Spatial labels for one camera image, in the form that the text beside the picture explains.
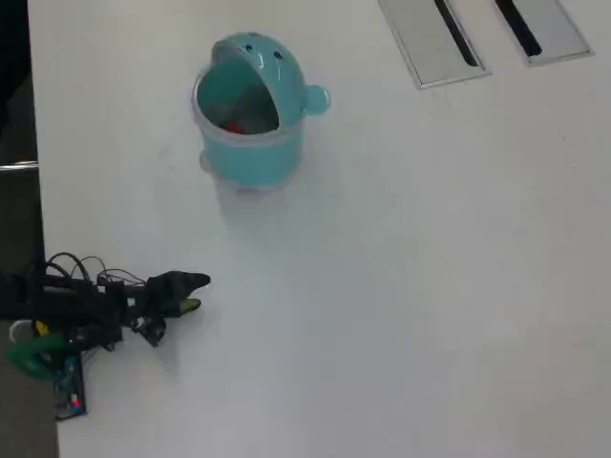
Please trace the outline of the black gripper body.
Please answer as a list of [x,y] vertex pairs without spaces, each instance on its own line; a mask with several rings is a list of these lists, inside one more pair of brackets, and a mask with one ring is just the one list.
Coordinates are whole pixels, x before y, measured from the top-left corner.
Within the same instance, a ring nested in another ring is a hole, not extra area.
[[179,317],[179,277],[162,274],[151,277],[142,285],[127,286],[127,321],[132,329],[145,322]]

